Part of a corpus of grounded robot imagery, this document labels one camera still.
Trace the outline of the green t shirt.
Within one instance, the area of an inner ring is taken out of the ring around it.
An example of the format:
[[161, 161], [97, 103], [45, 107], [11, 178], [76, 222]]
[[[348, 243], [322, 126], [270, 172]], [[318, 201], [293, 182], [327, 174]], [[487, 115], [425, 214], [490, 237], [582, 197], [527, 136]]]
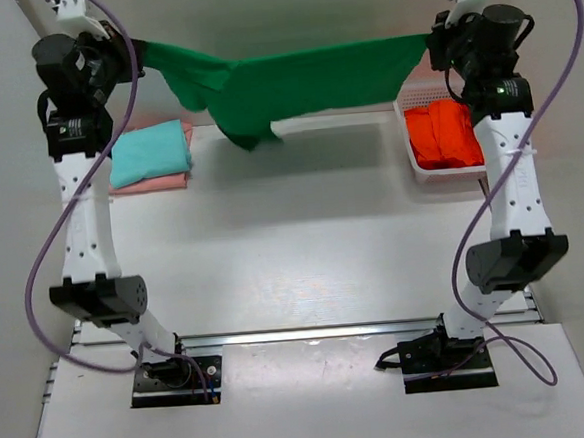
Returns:
[[208, 113], [231, 142], [252, 151], [275, 136], [274, 122], [394, 101], [425, 40], [393, 36], [236, 60], [149, 41], [143, 60], [186, 110]]

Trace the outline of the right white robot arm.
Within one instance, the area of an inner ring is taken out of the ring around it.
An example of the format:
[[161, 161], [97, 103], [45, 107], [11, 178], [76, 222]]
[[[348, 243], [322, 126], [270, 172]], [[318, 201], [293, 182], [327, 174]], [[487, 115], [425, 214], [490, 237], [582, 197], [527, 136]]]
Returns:
[[490, 185], [480, 210], [490, 212], [492, 223], [485, 243], [462, 241], [457, 248], [455, 260], [466, 264], [468, 282], [454, 290], [455, 305], [430, 333], [377, 360], [377, 370], [403, 368], [415, 380], [466, 364], [483, 349], [482, 332], [501, 305], [541, 279], [569, 249], [542, 203], [530, 132], [534, 103], [527, 79], [515, 70], [534, 20], [512, 5], [454, 2], [437, 14], [426, 45], [433, 70], [455, 71], [464, 81], [451, 97], [470, 109]]

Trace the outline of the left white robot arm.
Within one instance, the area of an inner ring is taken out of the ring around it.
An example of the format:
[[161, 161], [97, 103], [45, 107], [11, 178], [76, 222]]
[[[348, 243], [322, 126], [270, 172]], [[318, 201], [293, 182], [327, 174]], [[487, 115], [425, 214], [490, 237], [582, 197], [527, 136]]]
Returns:
[[120, 336], [142, 370], [168, 386], [193, 374], [178, 336], [149, 312], [140, 276], [126, 277], [111, 232], [109, 185], [114, 87], [140, 75], [123, 37], [89, 12], [87, 0], [52, 0], [63, 30], [32, 48], [45, 85], [38, 116], [66, 216], [62, 280], [50, 301], [68, 315]]

